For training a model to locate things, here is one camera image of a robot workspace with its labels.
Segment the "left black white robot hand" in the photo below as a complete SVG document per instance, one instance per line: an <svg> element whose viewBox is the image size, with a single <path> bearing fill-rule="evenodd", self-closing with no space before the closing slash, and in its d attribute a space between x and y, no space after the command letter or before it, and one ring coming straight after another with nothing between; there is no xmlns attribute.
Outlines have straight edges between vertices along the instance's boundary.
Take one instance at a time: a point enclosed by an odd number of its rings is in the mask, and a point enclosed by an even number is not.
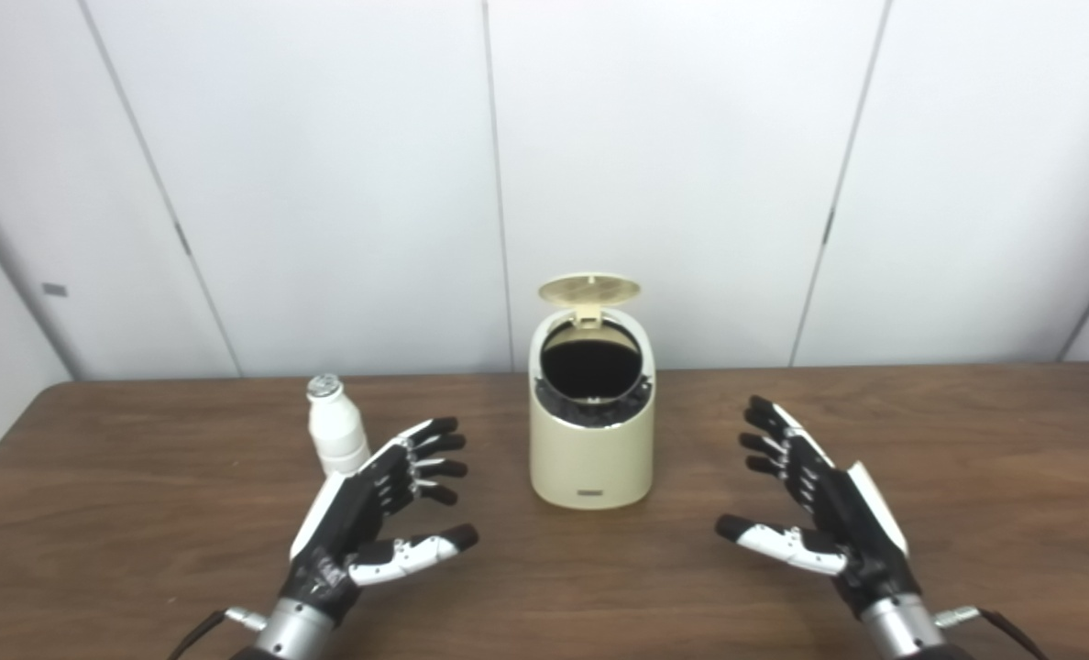
<svg viewBox="0 0 1089 660"><path fill-rule="evenodd" d="M351 475L327 477L293 540L280 597L339 626L364 588L435 567L478 543L469 523L409 539L380 536L387 520L418 499L457 504L458 496L437 480L468 474L468 465L441 456L468 442L457 427L454 417L417 423Z"/></svg>

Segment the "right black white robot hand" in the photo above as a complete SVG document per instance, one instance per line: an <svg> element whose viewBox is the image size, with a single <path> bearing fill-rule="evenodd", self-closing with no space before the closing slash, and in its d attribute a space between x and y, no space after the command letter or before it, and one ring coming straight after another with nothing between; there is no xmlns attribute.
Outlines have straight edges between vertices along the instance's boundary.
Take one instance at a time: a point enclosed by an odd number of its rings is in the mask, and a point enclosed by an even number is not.
<svg viewBox="0 0 1089 660"><path fill-rule="evenodd" d="M739 433L747 468L782 484L813 522L809 529L723 514L715 534L790 567L824 574L854 618L879 601L920 596L908 540L862 463L835 467L812 435L774 401L754 394Z"/></svg>

